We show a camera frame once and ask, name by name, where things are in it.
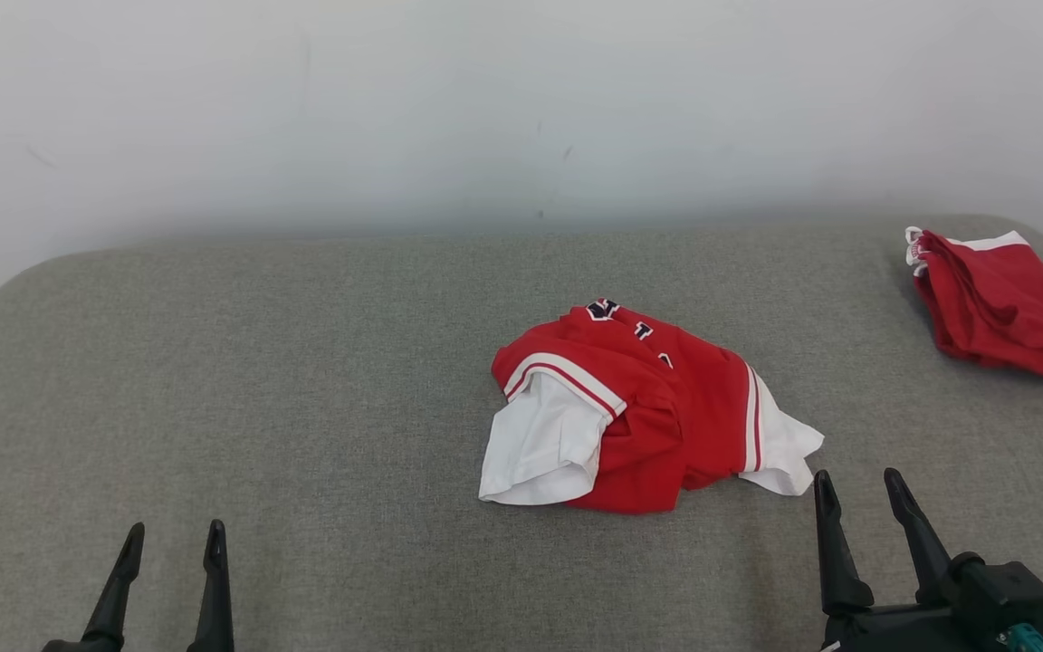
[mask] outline gray fabric surface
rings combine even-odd
[[[1014,223],[918,220],[961,239]],[[227,524],[238,649],[817,649],[810,496],[642,517],[477,501],[489,363],[600,294],[739,353],[827,435],[858,570],[909,601],[895,465],[951,553],[1043,579],[1043,380],[944,358],[906,222],[157,247],[0,291],[0,649],[72,638],[147,525],[127,649],[195,633]],[[1043,257],[1043,237],[1021,228]]]

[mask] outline white wall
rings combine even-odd
[[[0,284],[178,228],[799,207],[1043,228],[1042,1],[0,0]]]

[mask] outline red stripe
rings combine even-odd
[[[530,371],[533,370],[533,368],[535,368],[535,367],[550,368],[551,371],[558,372],[558,375],[561,376],[562,379],[566,379],[572,384],[574,384],[574,386],[576,388],[582,389],[582,392],[584,394],[586,394],[587,396],[592,397],[592,400],[595,400],[598,403],[598,405],[603,406],[603,408],[606,409],[606,412],[609,412],[609,415],[611,415],[612,418],[617,418],[617,413],[614,412],[614,409],[611,408],[611,406],[609,406],[608,403],[606,403],[605,401],[603,401],[600,397],[598,397],[598,395],[596,393],[591,392],[590,389],[587,389],[587,387],[585,387],[585,385],[583,385],[579,381],[575,380],[574,377],[572,377],[571,375],[567,375],[566,371],[562,370],[561,367],[555,367],[553,364],[550,364],[548,362],[534,362],[529,367],[526,367],[525,371],[522,372],[522,381],[518,381],[518,384],[514,385],[513,389],[510,389],[510,393],[508,393],[508,394],[505,395],[505,400],[506,401],[509,401],[510,397],[513,396],[514,392],[517,392],[519,388],[522,388],[522,387],[525,386],[526,377],[529,376]]]
[[[758,377],[751,368],[751,380],[754,381],[754,469],[758,470],[762,463],[762,454],[758,451]]]

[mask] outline white sleeve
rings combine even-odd
[[[754,461],[753,451],[749,451],[749,459],[754,462],[754,469],[743,472],[739,477],[750,480],[767,490],[773,490],[783,496],[802,496],[811,486],[811,470],[807,468],[803,458],[820,450],[823,435],[811,426],[802,424],[779,411],[771,389],[750,368],[752,376],[751,400],[757,401],[757,409],[749,405],[748,411],[757,412],[748,416],[748,429],[757,429],[758,459]]]
[[[548,505],[587,494],[609,413],[555,376],[538,372],[527,380],[493,416],[477,498]]]

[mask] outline clothing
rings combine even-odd
[[[907,264],[952,358],[1043,376],[1043,263],[1017,232],[961,240],[908,227]]]
[[[600,299],[498,352],[480,498],[670,511],[680,488],[738,474],[782,494],[811,483],[823,435],[779,411],[732,352]]]

